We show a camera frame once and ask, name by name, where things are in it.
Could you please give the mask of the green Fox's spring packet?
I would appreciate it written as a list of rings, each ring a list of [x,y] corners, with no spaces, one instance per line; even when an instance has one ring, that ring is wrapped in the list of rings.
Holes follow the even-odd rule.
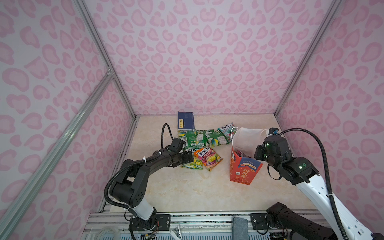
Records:
[[[195,152],[201,152],[201,151],[203,151],[204,149],[206,149],[207,147],[202,147],[202,148],[200,148],[200,147],[188,147],[188,148],[185,148],[185,151],[186,152],[191,152],[191,153],[195,153]]]

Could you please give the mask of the yellow green candy packet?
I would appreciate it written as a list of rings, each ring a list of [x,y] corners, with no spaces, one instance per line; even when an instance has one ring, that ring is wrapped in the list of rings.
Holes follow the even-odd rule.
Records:
[[[203,164],[199,158],[193,157],[193,161],[187,164],[183,164],[182,168],[192,169],[192,170],[202,170]]]

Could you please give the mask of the red white paper bag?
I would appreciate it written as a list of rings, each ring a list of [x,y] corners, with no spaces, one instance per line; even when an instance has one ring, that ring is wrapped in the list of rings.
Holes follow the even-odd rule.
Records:
[[[263,166],[254,154],[267,136],[266,129],[247,129],[233,127],[230,132],[232,140],[230,181],[250,185]]]

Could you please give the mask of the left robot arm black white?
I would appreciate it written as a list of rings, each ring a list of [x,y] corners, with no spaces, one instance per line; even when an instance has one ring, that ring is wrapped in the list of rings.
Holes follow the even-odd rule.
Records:
[[[162,168],[176,168],[193,160],[191,152],[169,149],[161,149],[141,160],[126,160],[107,182],[104,198],[110,205],[128,210],[141,225],[151,229],[156,224],[157,210],[145,200],[150,176]]]

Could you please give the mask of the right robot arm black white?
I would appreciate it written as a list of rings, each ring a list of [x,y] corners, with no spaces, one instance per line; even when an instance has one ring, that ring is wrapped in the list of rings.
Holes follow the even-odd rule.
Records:
[[[271,228],[287,228],[308,240],[382,240],[360,222],[331,192],[329,184],[306,158],[294,157],[288,142],[279,135],[269,135],[255,152],[256,160],[265,161],[280,177],[297,187],[325,218],[324,227],[296,214],[286,205],[276,203],[267,209],[266,223]]]

